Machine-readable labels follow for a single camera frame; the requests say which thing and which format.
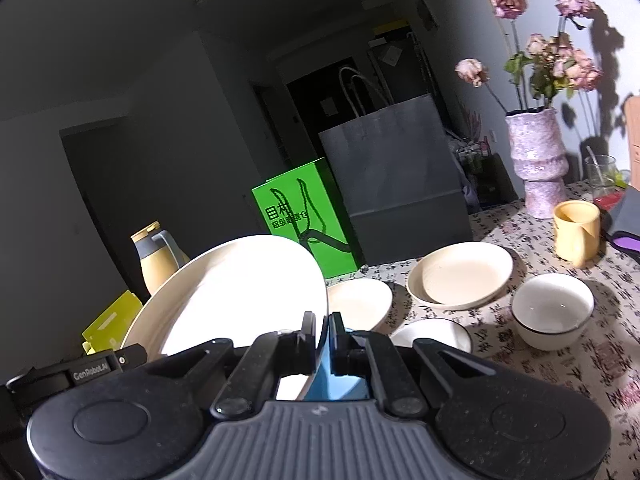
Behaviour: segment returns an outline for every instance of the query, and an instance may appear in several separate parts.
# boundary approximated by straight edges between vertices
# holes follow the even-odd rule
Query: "pink ceramic vase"
[[[562,177],[569,171],[554,108],[507,115],[511,158],[524,180],[527,213],[553,218],[554,207],[566,200]]]

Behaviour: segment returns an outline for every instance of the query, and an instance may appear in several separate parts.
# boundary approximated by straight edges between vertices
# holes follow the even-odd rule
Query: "floral tablecloth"
[[[571,199],[588,198],[582,183],[568,188]],[[514,273],[505,295],[466,311],[440,311],[417,306],[404,288],[417,260],[377,267],[328,280],[332,285],[351,278],[375,278],[389,283],[394,304],[386,331],[417,319],[445,317],[465,326],[474,354],[553,384],[562,384],[594,400],[607,413],[612,439],[598,480],[640,480],[640,266],[613,249],[585,269],[574,269],[555,256],[551,220],[526,214],[522,200],[471,216],[474,240],[509,250]],[[529,347],[516,333],[510,298],[524,279],[544,272],[565,272],[593,291],[596,307],[587,329],[571,347],[543,352]]]

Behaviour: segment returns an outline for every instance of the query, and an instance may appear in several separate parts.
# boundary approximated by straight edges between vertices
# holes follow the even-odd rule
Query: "gray thermos handle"
[[[158,238],[162,238],[162,240],[164,240],[164,243],[169,248],[171,256],[174,257],[175,264],[178,266],[178,269],[180,269],[180,267],[183,267],[185,261],[182,257],[182,251],[180,250],[180,247],[178,247],[178,245],[175,243],[174,237],[172,237],[168,231],[163,230],[151,237],[153,241],[158,241]]]

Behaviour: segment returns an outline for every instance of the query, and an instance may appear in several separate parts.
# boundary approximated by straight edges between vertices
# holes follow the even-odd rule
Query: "yellow mug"
[[[554,209],[556,254],[574,267],[583,267],[598,253],[600,210],[584,200],[559,203]]]

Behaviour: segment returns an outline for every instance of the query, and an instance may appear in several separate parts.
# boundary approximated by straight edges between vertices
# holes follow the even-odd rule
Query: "green shopping bag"
[[[324,158],[276,176],[252,191],[270,232],[311,252],[325,278],[360,267],[360,251]]]

